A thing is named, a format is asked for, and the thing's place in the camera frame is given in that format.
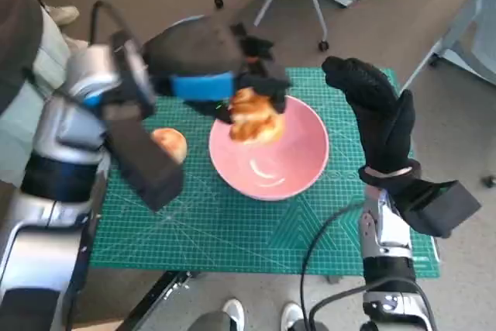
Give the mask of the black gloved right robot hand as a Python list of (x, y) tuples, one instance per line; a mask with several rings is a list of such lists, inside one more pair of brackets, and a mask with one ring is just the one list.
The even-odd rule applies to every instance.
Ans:
[(412, 93), (397, 94), (385, 73), (356, 58), (327, 57), (322, 70), (326, 84), (345, 95), (356, 116), (365, 166), (381, 174), (413, 167)]

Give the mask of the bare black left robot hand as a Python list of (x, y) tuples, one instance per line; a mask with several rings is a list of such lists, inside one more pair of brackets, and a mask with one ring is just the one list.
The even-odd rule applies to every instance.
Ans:
[(143, 59), (157, 95), (179, 98), (201, 115), (231, 123), (227, 102), (243, 88), (284, 113), (291, 83), (274, 62), (273, 46), (241, 23), (226, 26), (211, 16), (195, 16), (144, 43)]

